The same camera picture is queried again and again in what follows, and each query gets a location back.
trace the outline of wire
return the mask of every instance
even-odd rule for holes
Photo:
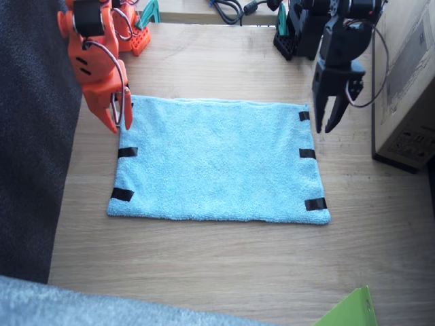
[[[381,95],[382,90],[384,89],[385,84],[387,83],[388,71],[389,71],[389,51],[388,51],[388,47],[387,47],[387,43],[385,42],[385,39],[383,38],[381,32],[379,31],[379,29],[376,27],[375,24],[373,24],[371,21],[368,21],[368,20],[355,19],[355,20],[352,20],[351,22],[349,22],[347,24],[347,26],[355,24],[356,22],[361,22],[362,24],[369,24],[374,29],[374,31],[377,33],[377,35],[379,35],[379,37],[381,38],[381,42],[383,44],[383,47],[385,48],[385,53],[387,54],[387,64],[386,64],[387,68],[385,70],[385,77],[383,79],[381,89],[376,93],[375,97],[373,97],[370,102],[368,102],[364,105],[355,104],[355,102],[351,98],[351,95],[349,94],[349,80],[346,83],[345,93],[346,93],[347,100],[349,101],[349,104],[352,107],[362,108],[362,107],[367,107],[367,106],[373,104],[376,101],[376,99],[379,97],[379,95]]]
[[[121,110],[120,110],[120,119],[119,119],[119,121],[116,121],[116,120],[115,120],[115,124],[119,125],[119,124],[120,124],[121,117],[122,117],[122,114],[124,113],[124,107],[125,107],[125,86],[124,86],[124,75],[122,74],[121,66],[120,66],[120,64],[118,63],[118,60],[116,60],[115,56],[114,56],[114,55],[110,52],[110,50],[107,49],[103,44],[100,44],[100,43],[95,42],[95,41],[90,41],[90,40],[85,41],[83,44],[84,44],[84,46],[91,46],[91,45],[92,45],[92,46],[96,46],[96,47],[102,49],[102,51],[106,52],[106,54],[107,54],[107,55],[112,59],[112,61],[114,62],[115,67],[117,68],[118,73],[120,74],[120,79],[121,79],[121,84],[122,84]]]
[[[124,12],[122,12],[122,10],[119,10],[118,8],[114,8],[112,10],[117,12],[125,20],[125,23],[127,24],[128,29],[130,31],[130,36],[128,37],[122,36],[121,34],[119,34],[118,31],[115,31],[116,35],[119,36],[122,41],[130,41],[133,36],[136,36],[136,34],[133,33],[133,29],[131,27],[130,22],[128,21],[127,16],[124,14]]]
[[[267,0],[261,0],[261,1],[257,2],[257,5],[260,5],[260,4],[266,3],[266,2],[267,2]],[[216,10],[217,10],[218,14],[220,15],[220,17],[222,18],[222,20],[228,25],[234,25],[234,24],[237,24],[238,22],[240,22],[240,26],[242,26],[242,18],[244,16],[248,15],[248,14],[245,15],[245,12],[244,12],[241,4],[237,0],[211,0],[210,4],[214,5],[214,7],[216,8]],[[231,7],[236,12],[236,17],[233,18],[233,17],[230,17],[229,15],[225,14],[224,11],[222,10],[222,8],[220,7],[220,5],[226,5],[228,7]]]

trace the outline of black tape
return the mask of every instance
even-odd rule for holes
[[[327,209],[325,198],[305,200],[305,208],[307,211],[320,211],[321,209]]]
[[[310,120],[310,113],[308,111],[299,112],[300,121]]]
[[[118,158],[134,158],[137,156],[137,147],[119,148]]]
[[[130,199],[133,197],[133,194],[135,192],[132,192],[131,190],[121,189],[121,188],[114,188],[113,192],[111,193],[110,198],[115,198],[122,200],[124,202],[129,202]]]
[[[300,158],[313,158],[315,159],[314,149],[299,149]]]

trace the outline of light blue towel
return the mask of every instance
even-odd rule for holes
[[[133,97],[107,214],[326,224],[307,106]]]

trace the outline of wooden table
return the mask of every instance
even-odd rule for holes
[[[151,31],[139,58],[123,55],[133,94],[312,103],[314,64],[286,62],[273,47],[274,28],[153,24]],[[362,56],[368,72],[370,60]],[[370,96],[370,79],[360,101]],[[372,161],[370,138],[370,109],[348,109],[334,132],[314,133],[332,214],[324,227],[113,218],[105,209],[118,136],[83,104],[50,283],[291,325],[312,325],[369,285],[380,325],[433,325],[427,173]]]
[[[239,0],[242,7],[250,0]],[[137,4],[139,11],[143,10],[148,1],[141,0]],[[160,17],[162,22],[180,22],[184,24],[225,24],[214,7],[210,7],[210,0],[160,0]],[[228,6],[221,5],[228,15],[235,11]],[[258,5],[257,11],[243,18],[244,25],[275,25],[278,11],[272,12],[267,4]]]

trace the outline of orange robot base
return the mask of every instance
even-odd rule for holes
[[[118,35],[120,52],[131,51],[133,52],[134,56],[139,56],[142,53],[143,49],[145,49],[147,44],[151,41],[150,30],[146,27],[141,31],[135,26],[136,22],[140,19],[140,17],[137,15],[136,10],[132,5],[125,3],[120,9],[130,22],[133,33],[135,35],[129,41],[123,41]],[[117,12],[113,12],[112,16],[114,18],[115,30],[125,37],[129,36],[130,30],[127,26],[126,21]]]

